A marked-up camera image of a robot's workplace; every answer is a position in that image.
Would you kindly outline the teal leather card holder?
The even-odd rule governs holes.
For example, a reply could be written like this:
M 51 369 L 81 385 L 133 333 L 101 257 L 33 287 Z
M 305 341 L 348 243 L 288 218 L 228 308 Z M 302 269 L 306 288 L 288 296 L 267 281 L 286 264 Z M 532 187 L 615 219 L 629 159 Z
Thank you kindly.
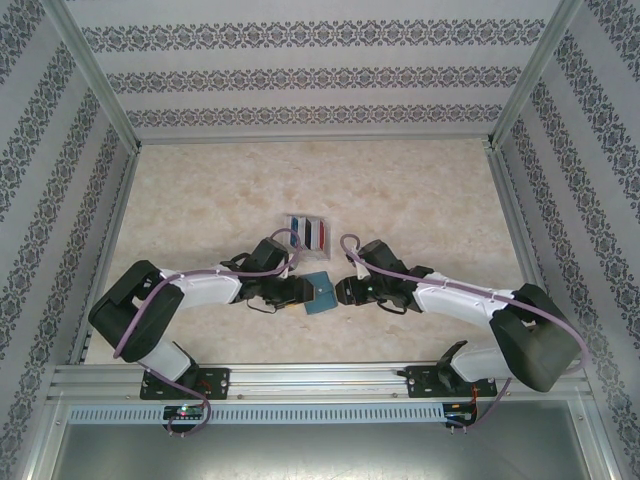
M 315 287 L 315 299 L 303 304 L 307 315 L 317 315 L 337 307 L 335 288 L 326 271 L 309 273 L 302 277 L 308 279 Z

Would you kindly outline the small circuit board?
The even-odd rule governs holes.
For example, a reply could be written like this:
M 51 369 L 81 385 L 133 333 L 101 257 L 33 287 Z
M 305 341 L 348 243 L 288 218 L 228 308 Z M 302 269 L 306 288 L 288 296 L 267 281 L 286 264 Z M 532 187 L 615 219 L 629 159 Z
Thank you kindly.
M 205 409 L 201 405 L 166 406 L 163 411 L 163 420 L 200 421 L 204 413 Z
M 475 402 L 445 403 L 443 412 L 447 424 L 454 427 L 469 427 L 477 420 L 478 407 Z

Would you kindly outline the grey metal sheet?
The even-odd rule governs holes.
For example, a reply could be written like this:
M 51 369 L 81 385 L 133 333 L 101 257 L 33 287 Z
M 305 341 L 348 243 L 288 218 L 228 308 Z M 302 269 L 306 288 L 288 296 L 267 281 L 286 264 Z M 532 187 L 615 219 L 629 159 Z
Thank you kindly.
M 92 424 L 58 411 L 29 480 L 621 480 L 582 401 L 512 401 L 480 426 Z

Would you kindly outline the aluminium mounting rail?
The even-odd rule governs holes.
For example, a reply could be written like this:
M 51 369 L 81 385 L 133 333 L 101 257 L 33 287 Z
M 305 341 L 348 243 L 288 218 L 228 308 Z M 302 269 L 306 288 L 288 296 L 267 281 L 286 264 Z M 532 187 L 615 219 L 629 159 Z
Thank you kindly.
M 418 381 L 402 363 L 231 364 L 218 381 L 228 403 L 381 403 L 410 401 Z M 57 366 L 49 403 L 133 404 L 143 369 L 133 365 Z

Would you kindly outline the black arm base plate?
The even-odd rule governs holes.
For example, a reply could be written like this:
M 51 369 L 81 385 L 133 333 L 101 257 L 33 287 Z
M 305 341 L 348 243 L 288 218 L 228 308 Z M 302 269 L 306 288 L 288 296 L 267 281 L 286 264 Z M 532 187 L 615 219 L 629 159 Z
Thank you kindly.
M 436 365 L 409 365 L 398 370 L 396 375 L 405 380 L 410 398 L 494 398 L 496 384 L 487 379 L 475 382 L 464 380 L 452 367 Z
M 193 390 L 208 400 L 225 400 L 230 383 L 228 368 L 192 367 L 174 383 Z M 142 400 L 191 400 L 194 396 L 160 380 L 152 373 L 145 372 L 140 387 Z

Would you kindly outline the aluminium frame side rail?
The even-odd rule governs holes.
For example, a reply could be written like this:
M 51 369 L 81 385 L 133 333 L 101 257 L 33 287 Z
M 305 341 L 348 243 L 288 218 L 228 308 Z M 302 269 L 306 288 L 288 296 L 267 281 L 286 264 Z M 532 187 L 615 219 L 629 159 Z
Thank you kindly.
M 490 140 L 484 140 L 483 147 L 522 276 L 547 291 L 504 158 Z
M 86 358 L 86 342 L 91 337 L 91 325 L 88 316 L 94 303 L 100 298 L 107 282 L 109 269 L 115 252 L 119 232 L 125 216 L 127 204 L 135 178 L 136 169 L 139 163 L 141 146 L 132 152 L 127 160 L 127 165 L 122 171 L 116 196 L 109 211 L 108 223 L 106 230 L 101 237 L 100 250 L 97 256 L 97 263 L 93 273 L 90 290 L 81 309 L 77 327 L 72 338 L 71 349 L 64 363 L 66 365 L 82 364 Z

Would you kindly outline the aluminium frame post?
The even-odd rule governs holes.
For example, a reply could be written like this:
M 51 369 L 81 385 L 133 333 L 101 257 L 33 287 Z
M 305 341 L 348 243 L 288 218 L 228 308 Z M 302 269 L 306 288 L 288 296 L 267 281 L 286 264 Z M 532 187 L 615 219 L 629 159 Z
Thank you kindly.
M 141 142 L 88 41 L 67 7 L 66 1 L 41 0 L 41 2 L 119 138 L 125 143 L 129 152 L 138 153 Z
M 495 151 L 504 142 L 582 3 L 583 0 L 559 0 L 495 127 L 484 142 L 487 153 Z

